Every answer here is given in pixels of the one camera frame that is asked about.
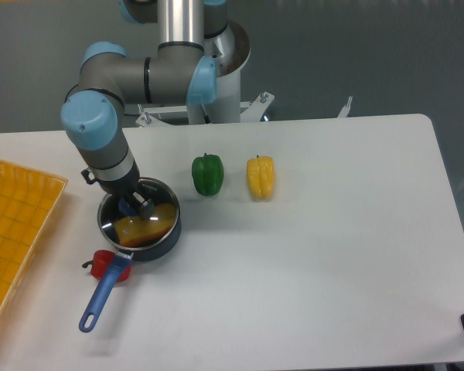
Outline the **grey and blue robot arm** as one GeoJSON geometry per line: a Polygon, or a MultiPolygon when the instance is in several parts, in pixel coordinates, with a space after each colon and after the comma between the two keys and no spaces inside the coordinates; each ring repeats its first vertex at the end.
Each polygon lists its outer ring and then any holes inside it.
{"type": "Polygon", "coordinates": [[[110,42],[89,46],[77,92],[66,98],[60,120],[88,169],[89,184],[125,201],[147,220],[154,202],[140,186],[140,172],[121,129],[126,104],[205,106],[217,98],[217,64],[205,41],[226,30],[225,1],[120,1],[123,16],[155,23],[160,44],[155,57],[132,59],[110,42]]]}

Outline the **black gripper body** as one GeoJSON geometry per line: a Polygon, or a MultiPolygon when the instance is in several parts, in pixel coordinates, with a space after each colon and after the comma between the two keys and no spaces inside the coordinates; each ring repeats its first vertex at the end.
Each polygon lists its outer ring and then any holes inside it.
{"type": "Polygon", "coordinates": [[[139,179],[139,170],[131,169],[122,178],[110,181],[98,179],[97,182],[106,193],[122,197],[139,191],[139,179]]]}

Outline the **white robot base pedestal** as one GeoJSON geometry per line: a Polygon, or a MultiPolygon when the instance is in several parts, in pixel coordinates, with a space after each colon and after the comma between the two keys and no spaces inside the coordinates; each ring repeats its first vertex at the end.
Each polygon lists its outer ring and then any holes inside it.
{"type": "Polygon", "coordinates": [[[204,107],[188,106],[190,124],[238,123],[241,121],[241,70],[251,54],[245,30],[230,20],[226,29],[204,41],[204,51],[217,65],[217,98],[204,107]]]}

